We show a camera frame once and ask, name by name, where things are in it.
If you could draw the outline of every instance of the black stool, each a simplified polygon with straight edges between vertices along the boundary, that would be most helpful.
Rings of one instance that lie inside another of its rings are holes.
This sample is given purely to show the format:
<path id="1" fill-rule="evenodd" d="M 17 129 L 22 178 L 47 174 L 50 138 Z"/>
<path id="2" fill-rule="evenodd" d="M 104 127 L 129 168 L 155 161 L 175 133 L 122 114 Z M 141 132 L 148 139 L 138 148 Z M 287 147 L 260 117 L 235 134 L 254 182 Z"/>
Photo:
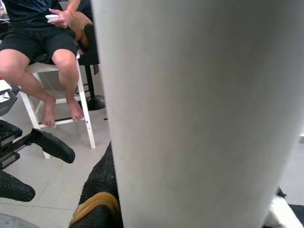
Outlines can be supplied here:
<path id="1" fill-rule="evenodd" d="M 91 65 L 99 64 L 94 26 L 86 25 L 85 34 L 89 42 L 89 49 L 80 57 L 78 62 L 79 65 L 85 66 L 85 74 L 89 87 L 88 91 L 90 92 L 90 97 L 87 97 L 86 102 L 89 111 L 93 111 L 105 108 L 105 99 L 104 96 L 95 95 L 90 68 Z"/>

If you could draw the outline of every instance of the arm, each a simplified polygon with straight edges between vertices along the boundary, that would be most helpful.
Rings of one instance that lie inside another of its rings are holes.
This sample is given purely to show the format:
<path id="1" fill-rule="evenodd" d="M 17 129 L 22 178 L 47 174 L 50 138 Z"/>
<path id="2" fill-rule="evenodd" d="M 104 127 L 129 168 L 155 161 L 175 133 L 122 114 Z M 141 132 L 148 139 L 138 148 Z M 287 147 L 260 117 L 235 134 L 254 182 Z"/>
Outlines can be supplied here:
<path id="1" fill-rule="evenodd" d="M 49 20 L 48 23 L 53 23 L 57 27 L 66 29 L 73 19 L 73 15 L 75 14 L 80 0 L 70 0 L 70 3 L 65 11 L 57 10 L 57 9 L 49 9 L 49 11 L 53 14 L 59 15 L 58 19 Z"/>

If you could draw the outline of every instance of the finger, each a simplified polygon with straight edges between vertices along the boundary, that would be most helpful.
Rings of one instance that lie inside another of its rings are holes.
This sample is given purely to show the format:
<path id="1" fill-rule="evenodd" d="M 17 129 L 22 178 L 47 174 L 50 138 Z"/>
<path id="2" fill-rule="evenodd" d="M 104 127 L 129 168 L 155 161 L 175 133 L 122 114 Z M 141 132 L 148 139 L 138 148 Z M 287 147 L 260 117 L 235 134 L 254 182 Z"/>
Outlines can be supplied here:
<path id="1" fill-rule="evenodd" d="M 56 19 L 51 19 L 51 20 L 48 20 L 47 22 L 48 23 L 60 23 L 60 22 L 64 22 L 65 20 L 63 18 L 56 18 Z"/>
<path id="2" fill-rule="evenodd" d="M 59 15 L 62 11 L 61 10 L 57 10 L 57 9 L 48 9 L 51 13 L 55 13 L 57 15 Z"/>

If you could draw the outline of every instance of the leg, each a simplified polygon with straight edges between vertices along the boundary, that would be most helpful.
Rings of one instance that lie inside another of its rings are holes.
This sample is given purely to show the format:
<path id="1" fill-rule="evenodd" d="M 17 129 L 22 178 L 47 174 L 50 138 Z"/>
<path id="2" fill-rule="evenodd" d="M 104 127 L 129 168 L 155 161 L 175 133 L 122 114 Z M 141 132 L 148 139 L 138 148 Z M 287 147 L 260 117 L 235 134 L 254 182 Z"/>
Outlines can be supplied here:
<path id="1" fill-rule="evenodd" d="M 81 120 L 84 113 L 74 97 L 78 83 L 78 70 L 76 58 L 73 52 L 66 49 L 59 49 L 54 52 L 53 62 L 59 69 L 59 81 L 66 89 L 66 101 L 74 121 Z"/>
<path id="2" fill-rule="evenodd" d="M 19 51 L 5 49 L 0 51 L 0 63 L 0 76 L 13 85 L 21 86 L 22 92 L 42 100 L 45 103 L 42 123 L 54 125 L 56 100 L 32 74 L 25 71 L 29 58 Z"/>
<path id="3" fill-rule="evenodd" d="M 85 34 L 86 25 L 92 25 L 92 21 L 82 12 L 75 12 L 70 23 L 70 28 L 75 32 L 76 40 L 80 41 L 85 48 L 89 48 L 89 42 Z"/>

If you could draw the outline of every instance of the chair leg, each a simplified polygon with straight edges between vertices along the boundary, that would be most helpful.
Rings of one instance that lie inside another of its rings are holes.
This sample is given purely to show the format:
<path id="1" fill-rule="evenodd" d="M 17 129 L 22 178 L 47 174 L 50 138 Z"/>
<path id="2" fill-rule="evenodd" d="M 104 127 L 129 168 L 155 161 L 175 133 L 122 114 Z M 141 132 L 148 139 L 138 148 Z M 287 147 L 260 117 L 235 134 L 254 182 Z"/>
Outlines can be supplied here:
<path id="1" fill-rule="evenodd" d="M 92 131 L 91 120 L 90 120 L 90 116 L 89 116 L 89 110 L 88 110 L 87 104 L 86 104 L 86 95 L 85 95 L 85 90 L 84 90 L 84 86 L 83 86 L 83 83 L 82 83 L 82 78 L 81 78 L 81 74 L 80 74 L 78 61 L 77 61 L 77 69 L 78 69 L 78 74 L 79 74 L 78 90 L 79 90 L 79 96 L 80 96 L 80 100 L 81 100 L 81 106 L 82 106 L 82 109 L 83 109 L 84 115 L 85 115 L 85 123 L 86 123 L 87 133 L 89 135 L 91 148 L 95 149 L 94 135 L 93 135 L 93 131 Z"/>
<path id="2" fill-rule="evenodd" d="M 33 127 L 36 128 L 36 129 L 40 129 L 39 122 L 38 122 L 36 113 L 34 111 L 33 103 L 31 102 L 31 100 L 29 99 L 29 96 L 27 94 L 25 94 L 23 92 L 21 92 L 20 94 L 21 94 L 21 98 L 23 100 L 23 103 L 25 105 L 25 108 L 28 112 L 29 118 L 30 118 L 30 120 L 33 124 Z M 43 154 L 44 154 L 44 157 L 46 159 L 51 158 L 51 155 L 49 155 L 48 153 L 43 152 Z"/>

